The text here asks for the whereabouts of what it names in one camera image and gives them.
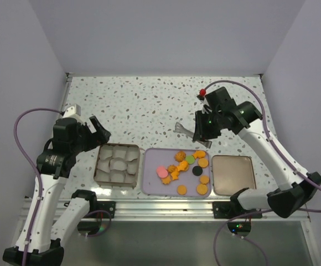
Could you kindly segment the orange swirl cookie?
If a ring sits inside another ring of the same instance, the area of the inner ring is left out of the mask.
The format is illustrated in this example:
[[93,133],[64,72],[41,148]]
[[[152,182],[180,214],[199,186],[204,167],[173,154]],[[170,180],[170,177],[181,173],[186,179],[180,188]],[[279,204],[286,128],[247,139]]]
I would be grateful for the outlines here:
[[185,160],[186,158],[186,153],[184,151],[179,151],[175,154],[174,156],[174,159],[177,161],[177,162],[182,162]]

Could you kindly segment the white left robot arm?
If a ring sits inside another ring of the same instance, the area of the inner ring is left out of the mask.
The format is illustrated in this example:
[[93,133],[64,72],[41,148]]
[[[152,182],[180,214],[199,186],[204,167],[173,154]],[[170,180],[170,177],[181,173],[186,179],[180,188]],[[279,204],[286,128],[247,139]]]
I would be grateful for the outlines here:
[[85,217],[93,217],[99,209],[96,193],[76,190],[64,213],[55,218],[60,195],[67,183],[76,157],[106,144],[107,131],[95,116],[90,117],[95,128],[81,123],[75,115],[56,121],[53,137],[34,164],[35,188],[23,230],[13,247],[5,249],[3,260],[10,265],[61,265],[64,247],[77,225]]

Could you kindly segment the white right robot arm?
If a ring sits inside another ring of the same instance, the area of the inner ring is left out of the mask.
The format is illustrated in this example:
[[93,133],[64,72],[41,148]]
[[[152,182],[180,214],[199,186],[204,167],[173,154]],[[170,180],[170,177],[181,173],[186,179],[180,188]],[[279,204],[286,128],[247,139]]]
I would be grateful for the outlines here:
[[225,208],[229,217],[243,217],[256,209],[270,209],[282,218],[289,217],[309,201],[321,184],[317,172],[299,176],[303,167],[294,163],[291,156],[284,160],[275,148],[281,144],[277,139],[265,135],[262,114],[254,104],[246,101],[240,105],[217,105],[214,110],[208,106],[195,112],[194,141],[206,141],[220,136],[223,129],[232,131],[245,141],[261,159],[274,177],[277,189],[274,191],[242,188],[230,197]]

